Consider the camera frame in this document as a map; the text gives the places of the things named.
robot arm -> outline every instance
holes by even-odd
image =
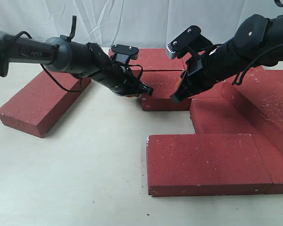
[[[279,0],[275,2],[283,7]],[[241,24],[233,38],[220,45],[213,45],[201,35],[199,27],[191,26],[166,48],[170,59],[182,58],[188,52],[192,57],[186,62],[187,70],[171,96],[176,103],[235,75],[233,85],[241,85],[251,67],[275,66],[283,61],[283,16],[268,19],[253,15]]]
[[[90,77],[119,96],[152,94],[153,89],[140,81],[142,71],[135,77],[130,69],[130,60],[138,57],[137,48],[114,45],[114,55],[109,58],[97,43],[72,42],[75,25],[74,16],[69,37],[61,35],[45,42],[33,40],[26,32],[14,36],[0,31],[0,77],[7,76],[9,62],[41,64],[49,75],[48,70],[77,79]]]

white fabric backdrop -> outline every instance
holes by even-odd
[[[77,15],[75,41],[164,48],[190,25],[224,42],[254,13],[274,18],[283,8],[274,0],[0,0],[0,30],[45,40],[68,35]]]

white backdrop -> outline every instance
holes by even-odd
[[[224,42],[254,13],[274,18],[283,8],[274,0],[0,0],[0,30],[45,40],[68,35],[77,15],[75,41],[164,48],[190,25]]]

white table surface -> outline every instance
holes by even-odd
[[[0,107],[41,70],[10,64]],[[0,226],[283,225],[283,195],[148,196],[147,136],[184,133],[188,112],[143,112],[95,82],[44,139],[0,122]]]

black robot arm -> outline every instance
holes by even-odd
[[[166,48],[170,59],[182,58],[188,52],[192,57],[186,62],[187,70],[171,96],[176,103],[235,75],[233,85],[241,85],[251,67],[275,66],[283,61],[283,16],[269,19],[255,14],[240,25],[233,38],[217,45],[203,37],[199,27],[191,26]]]
[[[41,64],[48,71],[69,73],[77,79],[90,77],[119,96],[151,95],[153,89],[134,76],[130,60],[138,57],[135,47],[114,45],[109,57],[97,43],[73,42],[76,17],[69,36],[61,35],[45,42],[33,40],[27,32],[11,35],[0,31],[0,77],[8,74],[9,62]]]

